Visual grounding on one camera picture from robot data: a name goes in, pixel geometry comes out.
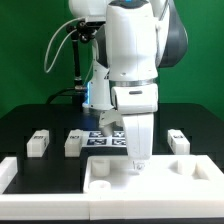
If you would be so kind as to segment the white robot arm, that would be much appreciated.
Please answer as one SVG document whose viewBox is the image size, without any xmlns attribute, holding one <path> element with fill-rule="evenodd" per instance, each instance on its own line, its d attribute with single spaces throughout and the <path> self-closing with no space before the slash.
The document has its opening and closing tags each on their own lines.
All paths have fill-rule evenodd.
<svg viewBox="0 0 224 224">
<path fill-rule="evenodd" d="M 174 0 L 69 0 L 69 8 L 93 40 L 83 107 L 100 113 L 104 135 L 115 124 L 123 127 L 128 157 L 141 171 L 152 155 L 157 70 L 176 65 L 188 46 Z"/>
</svg>

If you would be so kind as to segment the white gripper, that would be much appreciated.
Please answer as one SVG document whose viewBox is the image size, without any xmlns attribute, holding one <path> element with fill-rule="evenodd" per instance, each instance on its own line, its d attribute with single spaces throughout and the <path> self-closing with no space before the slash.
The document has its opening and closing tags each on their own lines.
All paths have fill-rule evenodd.
<svg viewBox="0 0 224 224">
<path fill-rule="evenodd" d="M 104 136 L 113 134 L 114 126 L 124 129 L 128 156 L 133 160 L 148 160 L 152 155 L 154 114 L 123 115 L 116 110 L 103 111 L 99 118 L 99 129 Z M 142 173 L 145 161 L 134 161 L 134 171 Z"/>
</svg>

